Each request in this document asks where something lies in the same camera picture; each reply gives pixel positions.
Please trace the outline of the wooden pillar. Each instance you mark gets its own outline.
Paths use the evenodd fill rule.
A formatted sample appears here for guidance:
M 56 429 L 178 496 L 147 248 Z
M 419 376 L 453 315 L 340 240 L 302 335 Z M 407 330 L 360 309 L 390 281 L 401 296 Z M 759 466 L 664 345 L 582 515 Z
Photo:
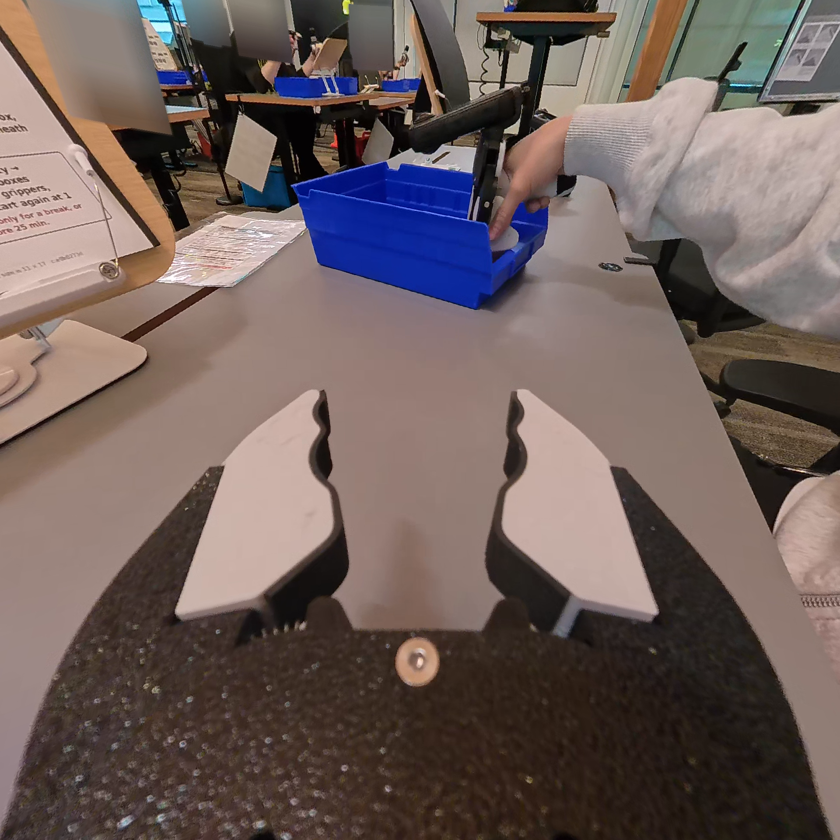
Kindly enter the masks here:
M 687 1 L 657 1 L 631 79 L 627 102 L 644 101 L 655 95 L 687 4 Z

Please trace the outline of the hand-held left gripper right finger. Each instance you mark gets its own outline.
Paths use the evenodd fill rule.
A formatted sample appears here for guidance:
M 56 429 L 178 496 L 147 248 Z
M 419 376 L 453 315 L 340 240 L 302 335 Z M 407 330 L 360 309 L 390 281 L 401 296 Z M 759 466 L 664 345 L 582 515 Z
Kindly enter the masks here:
M 584 612 L 651 623 L 658 615 L 609 460 L 526 389 L 511 392 L 502 484 L 486 571 L 530 624 L 571 635 Z

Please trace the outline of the instruction sheet on wooden stand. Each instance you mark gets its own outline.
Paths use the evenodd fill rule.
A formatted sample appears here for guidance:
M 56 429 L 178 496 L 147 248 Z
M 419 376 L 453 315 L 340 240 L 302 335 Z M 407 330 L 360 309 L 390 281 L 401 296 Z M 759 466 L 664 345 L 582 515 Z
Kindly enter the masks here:
M 146 362 L 140 346 L 69 320 L 77 310 L 134 291 L 159 279 L 175 252 L 172 224 L 110 127 L 72 115 L 56 76 L 56 63 L 25 2 L 2 2 L 2 32 L 23 54 L 100 167 L 120 189 L 158 245 L 107 259 L 61 282 L 37 287 L 2 307 L 2 443 L 99 392 Z

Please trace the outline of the person's right forearm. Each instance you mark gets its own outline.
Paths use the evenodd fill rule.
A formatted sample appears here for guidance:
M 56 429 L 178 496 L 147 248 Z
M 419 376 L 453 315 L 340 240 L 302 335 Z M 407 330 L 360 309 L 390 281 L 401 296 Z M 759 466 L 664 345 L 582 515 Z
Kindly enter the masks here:
M 839 105 L 714 112 L 717 92 L 681 78 L 645 101 L 582 105 L 563 169 L 610 187 L 637 241 L 695 243 L 725 298 L 837 340 Z

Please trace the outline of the printed instruction sheet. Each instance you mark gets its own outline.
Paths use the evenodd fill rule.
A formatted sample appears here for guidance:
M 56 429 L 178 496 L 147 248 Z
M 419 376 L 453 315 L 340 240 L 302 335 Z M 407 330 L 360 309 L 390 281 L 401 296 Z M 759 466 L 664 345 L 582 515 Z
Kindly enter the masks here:
M 157 246 L 4 31 L 1 83 L 2 307 Z

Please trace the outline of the person's right hand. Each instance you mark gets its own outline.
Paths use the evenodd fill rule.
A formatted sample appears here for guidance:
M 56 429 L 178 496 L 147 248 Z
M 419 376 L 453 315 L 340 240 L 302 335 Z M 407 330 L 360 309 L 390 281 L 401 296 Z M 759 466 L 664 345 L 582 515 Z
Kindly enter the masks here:
M 490 241 L 505 233 L 521 204 L 530 214 L 548 207 L 548 186 L 564 173 L 564 146 L 571 122 L 571 114 L 550 120 L 506 153 L 502 170 L 509 184 L 489 225 Z

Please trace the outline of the blue storage crate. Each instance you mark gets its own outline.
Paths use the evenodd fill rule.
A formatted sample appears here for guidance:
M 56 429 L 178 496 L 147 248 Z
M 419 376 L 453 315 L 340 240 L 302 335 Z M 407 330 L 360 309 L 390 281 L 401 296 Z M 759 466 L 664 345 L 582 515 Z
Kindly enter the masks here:
M 292 205 L 285 173 L 279 164 L 269 166 L 266 181 L 261 191 L 245 182 L 240 182 L 240 186 L 244 203 L 248 207 L 281 211 Z

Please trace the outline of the wooden edged office desk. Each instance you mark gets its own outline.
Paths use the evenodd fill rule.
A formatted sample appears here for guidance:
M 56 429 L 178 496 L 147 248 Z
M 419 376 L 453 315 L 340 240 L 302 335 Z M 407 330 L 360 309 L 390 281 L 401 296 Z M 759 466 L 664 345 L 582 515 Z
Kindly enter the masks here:
M 372 113 L 375 116 L 380 111 L 410 106 L 414 103 L 416 95 L 415 91 L 388 92 L 377 90 L 359 93 L 355 96 L 289 98 L 278 96 L 276 93 L 231 92 L 225 95 L 225 99 L 228 102 L 236 103 L 238 106 L 253 103 L 284 109 L 312 108 L 318 111 L 322 121 L 337 126 L 335 133 L 338 137 L 340 168 L 346 170 L 362 165 L 361 158 L 357 154 L 352 120 L 361 114 Z

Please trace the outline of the computer monitor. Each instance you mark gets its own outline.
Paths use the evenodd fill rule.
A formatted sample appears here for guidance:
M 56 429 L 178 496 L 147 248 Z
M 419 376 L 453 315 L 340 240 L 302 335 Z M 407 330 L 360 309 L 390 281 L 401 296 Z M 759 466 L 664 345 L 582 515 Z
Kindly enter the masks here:
M 803 1 L 773 60 L 760 104 L 839 100 L 839 2 Z

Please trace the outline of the wooden top standing desk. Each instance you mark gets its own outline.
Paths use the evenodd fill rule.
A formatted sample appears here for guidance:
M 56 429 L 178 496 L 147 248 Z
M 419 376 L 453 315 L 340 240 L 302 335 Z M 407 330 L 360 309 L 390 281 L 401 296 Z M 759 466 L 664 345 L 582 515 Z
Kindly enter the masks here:
M 615 12 L 480 12 L 476 15 L 477 24 L 486 26 L 488 32 L 504 28 L 532 48 L 518 140 L 532 130 L 532 118 L 539 107 L 551 47 L 565 46 L 590 36 L 608 37 L 608 30 L 615 21 Z

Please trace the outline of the black office chair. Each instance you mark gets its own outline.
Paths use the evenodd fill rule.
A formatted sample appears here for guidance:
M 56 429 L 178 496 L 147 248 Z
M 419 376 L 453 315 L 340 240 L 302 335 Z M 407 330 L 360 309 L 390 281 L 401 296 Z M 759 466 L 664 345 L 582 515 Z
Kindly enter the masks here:
M 734 360 L 716 380 L 700 374 L 707 389 L 722 397 L 727 406 L 737 401 L 762 406 L 822 427 L 839 435 L 839 373 L 813 366 L 775 360 Z M 839 470 L 839 447 L 835 446 L 807 468 L 773 462 L 743 447 L 734 438 L 732 446 L 746 475 L 765 469 L 791 480 L 824 477 Z
M 719 291 L 700 248 L 687 239 L 664 240 L 654 272 L 677 320 L 694 322 L 702 339 L 764 323 Z

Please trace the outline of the grey hanging card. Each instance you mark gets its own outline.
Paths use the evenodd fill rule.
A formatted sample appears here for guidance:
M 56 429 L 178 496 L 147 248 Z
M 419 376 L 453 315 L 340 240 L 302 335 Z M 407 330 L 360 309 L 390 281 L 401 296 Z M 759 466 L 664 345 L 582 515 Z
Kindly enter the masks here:
M 227 153 L 225 174 L 261 193 L 276 145 L 275 134 L 239 112 Z

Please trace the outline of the person's grey jacket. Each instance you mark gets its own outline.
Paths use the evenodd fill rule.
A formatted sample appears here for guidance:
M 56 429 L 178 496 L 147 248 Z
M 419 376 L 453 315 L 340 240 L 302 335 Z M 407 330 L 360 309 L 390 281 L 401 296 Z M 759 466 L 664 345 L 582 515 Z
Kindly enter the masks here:
M 839 677 L 839 473 L 797 483 L 782 502 L 773 536 Z

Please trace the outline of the laminated paper sheet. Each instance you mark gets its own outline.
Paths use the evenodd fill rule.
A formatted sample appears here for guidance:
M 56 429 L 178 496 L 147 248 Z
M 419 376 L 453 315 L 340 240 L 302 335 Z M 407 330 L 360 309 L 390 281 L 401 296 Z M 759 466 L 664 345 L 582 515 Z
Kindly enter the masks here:
M 255 273 L 306 230 L 298 219 L 223 214 L 175 244 L 165 285 L 229 288 Z

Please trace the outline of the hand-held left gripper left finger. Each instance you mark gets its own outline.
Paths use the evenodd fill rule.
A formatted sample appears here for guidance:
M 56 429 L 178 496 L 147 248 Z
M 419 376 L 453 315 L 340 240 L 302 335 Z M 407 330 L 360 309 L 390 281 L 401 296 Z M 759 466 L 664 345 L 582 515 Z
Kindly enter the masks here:
M 302 393 L 228 456 L 175 606 L 181 622 L 255 612 L 270 628 L 306 621 L 349 571 L 330 482 L 325 391 Z

